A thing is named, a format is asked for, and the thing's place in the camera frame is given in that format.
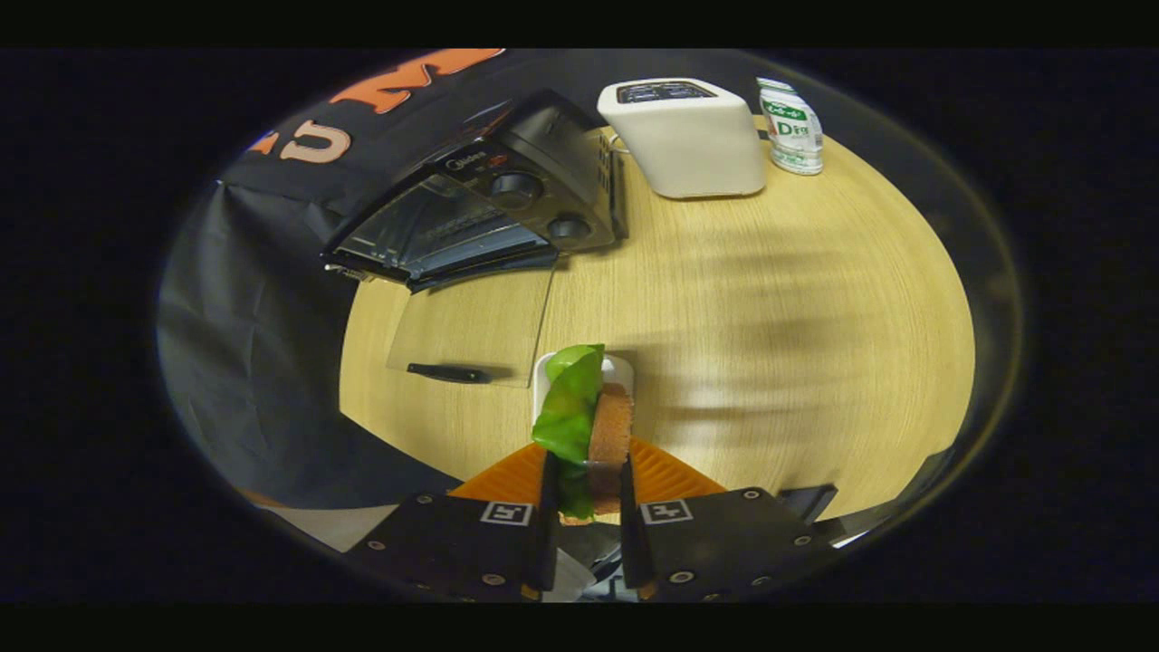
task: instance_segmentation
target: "sandwich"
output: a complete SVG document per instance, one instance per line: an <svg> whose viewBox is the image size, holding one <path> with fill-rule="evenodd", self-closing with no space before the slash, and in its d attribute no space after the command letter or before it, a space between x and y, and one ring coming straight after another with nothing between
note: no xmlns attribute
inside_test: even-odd
<svg viewBox="0 0 1159 652"><path fill-rule="evenodd" d="M604 345L578 345L545 366L551 389L531 439L559 460L559 510L564 525L620 512L620 470L632 440L632 397L604 384Z"/></svg>

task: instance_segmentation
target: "oven glass door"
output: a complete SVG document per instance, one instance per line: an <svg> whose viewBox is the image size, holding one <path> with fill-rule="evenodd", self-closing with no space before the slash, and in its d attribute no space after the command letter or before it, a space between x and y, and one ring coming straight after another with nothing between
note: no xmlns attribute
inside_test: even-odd
<svg viewBox="0 0 1159 652"><path fill-rule="evenodd" d="M376 211L338 246L411 279L547 241L453 180L432 174Z"/></svg>

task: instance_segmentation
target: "toaster oven knob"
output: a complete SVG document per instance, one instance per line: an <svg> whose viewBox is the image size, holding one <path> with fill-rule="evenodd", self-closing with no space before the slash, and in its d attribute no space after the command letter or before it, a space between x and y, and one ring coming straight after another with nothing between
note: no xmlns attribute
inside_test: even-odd
<svg viewBox="0 0 1159 652"><path fill-rule="evenodd" d="M547 225L547 232L556 240L582 240L591 233L591 226L578 214L563 213Z"/></svg>
<svg viewBox="0 0 1159 652"><path fill-rule="evenodd" d="M503 210L525 210L535 203L544 186L530 174L512 171L491 182L491 202Z"/></svg>

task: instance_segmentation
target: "toaster oven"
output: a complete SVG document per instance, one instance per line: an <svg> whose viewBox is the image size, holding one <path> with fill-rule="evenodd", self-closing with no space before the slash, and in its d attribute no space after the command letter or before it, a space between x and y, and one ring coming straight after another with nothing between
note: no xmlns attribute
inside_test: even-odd
<svg viewBox="0 0 1159 652"><path fill-rule="evenodd" d="M615 242L622 161L597 126L552 90L467 118L338 227L326 269L418 292Z"/></svg>

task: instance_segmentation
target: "wooden table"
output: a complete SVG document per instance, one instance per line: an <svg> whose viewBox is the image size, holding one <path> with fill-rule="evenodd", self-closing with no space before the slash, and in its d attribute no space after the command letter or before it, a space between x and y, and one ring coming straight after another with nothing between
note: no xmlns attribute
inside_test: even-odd
<svg viewBox="0 0 1159 652"><path fill-rule="evenodd" d="M766 188L743 198L666 199L625 160L630 236L554 271L534 358L604 343L635 369L635 437L730 490L833 483L826 519L891 500L953 442L974 380L969 306L888 180L828 137L821 175L766 159ZM510 299L483 288L473 309ZM359 287L341 410L471 478L530 441L531 390L388 369L408 299L384 280Z"/></svg>

